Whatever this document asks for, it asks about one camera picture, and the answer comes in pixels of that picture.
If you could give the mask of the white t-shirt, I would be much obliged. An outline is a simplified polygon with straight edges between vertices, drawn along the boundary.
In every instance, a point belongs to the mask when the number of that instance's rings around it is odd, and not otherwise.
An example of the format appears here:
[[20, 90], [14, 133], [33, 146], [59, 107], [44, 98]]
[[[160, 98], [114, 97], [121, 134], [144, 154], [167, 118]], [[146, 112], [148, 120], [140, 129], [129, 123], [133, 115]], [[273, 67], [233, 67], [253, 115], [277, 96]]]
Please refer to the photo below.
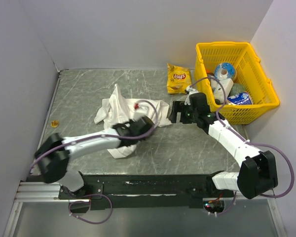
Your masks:
[[135, 103], [147, 103], [149, 105], [149, 117], [158, 127], [169, 126], [172, 123], [167, 118], [169, 104], [162, 100], [126, 99], [122, 96], [120, 88], [114, 85], [114, 91], [110, 98], [102, 100], [102, 106], [97, 111], [94, 122], [104, 122], [104, 129], [117, 123], [125, 123], [133, 120]]

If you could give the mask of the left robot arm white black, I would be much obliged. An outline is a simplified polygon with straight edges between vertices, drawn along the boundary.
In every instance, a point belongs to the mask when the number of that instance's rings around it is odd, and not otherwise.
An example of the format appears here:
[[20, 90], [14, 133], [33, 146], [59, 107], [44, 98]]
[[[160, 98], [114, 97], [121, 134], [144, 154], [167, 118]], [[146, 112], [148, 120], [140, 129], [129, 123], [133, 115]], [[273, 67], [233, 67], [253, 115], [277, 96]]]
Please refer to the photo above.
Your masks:
[[83, 198], [87, 195], [88, 186], [80, 172], [68, 169], [70, 160], [102, 150], [136, 145], [154, 129], [154, 122], [143, 116], [77, 137], [61, 137], [59, 133], [54, 133], [35, 152], [34, 164], [38, 165], [44, 183], [57, 182], [76, 198]]

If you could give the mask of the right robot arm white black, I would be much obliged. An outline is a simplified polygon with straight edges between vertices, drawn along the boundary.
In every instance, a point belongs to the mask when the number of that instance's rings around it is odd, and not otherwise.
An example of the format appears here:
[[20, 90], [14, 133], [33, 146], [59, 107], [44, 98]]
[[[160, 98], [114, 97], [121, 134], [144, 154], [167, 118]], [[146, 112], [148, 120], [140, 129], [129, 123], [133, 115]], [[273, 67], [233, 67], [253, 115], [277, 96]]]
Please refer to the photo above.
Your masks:
[[221, 115], [211, 112], [204, 93], [189, 94], [185, 101], [174, 101], [169, 116], [171, 123], [194, 123], [217, 140], [236, 160], [239, 172], [217, 171], [206, 177], [206, 192], [212, 197], [223, 190], [240, 192], [247, 199], [277, 187], [275, 156], [249, 145]]

